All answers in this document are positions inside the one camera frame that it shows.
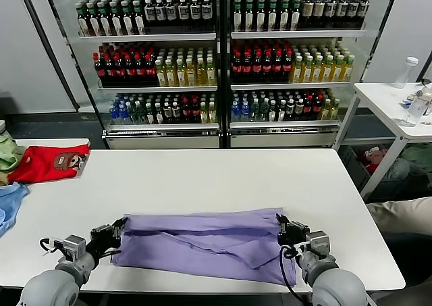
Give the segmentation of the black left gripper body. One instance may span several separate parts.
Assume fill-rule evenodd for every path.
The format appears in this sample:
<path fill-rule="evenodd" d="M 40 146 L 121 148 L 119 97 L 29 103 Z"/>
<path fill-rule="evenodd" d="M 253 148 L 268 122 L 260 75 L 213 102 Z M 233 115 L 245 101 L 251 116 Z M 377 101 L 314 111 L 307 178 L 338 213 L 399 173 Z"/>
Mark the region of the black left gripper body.
<path fill-rule="evenodd" d="M 102 225 L 90 231 L 88 252 L 93 257 L 107 257 L 120 252 L 121 236 L 113 235 L 113 225 Z"/>

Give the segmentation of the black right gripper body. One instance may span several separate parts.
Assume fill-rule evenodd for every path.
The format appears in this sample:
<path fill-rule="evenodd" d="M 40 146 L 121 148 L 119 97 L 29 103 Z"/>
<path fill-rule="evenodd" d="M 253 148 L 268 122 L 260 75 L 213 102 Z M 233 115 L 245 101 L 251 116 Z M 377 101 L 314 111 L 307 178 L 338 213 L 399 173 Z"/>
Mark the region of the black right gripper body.
<path fill-rule="evenodd" d="M 288 222 L 286 230 L 287 235 L 279 237 L 281 247 L 294 248 L 300 243 L 305 243 L 306 236 L 310 233 L 310 228 L 299 222 Z"/>

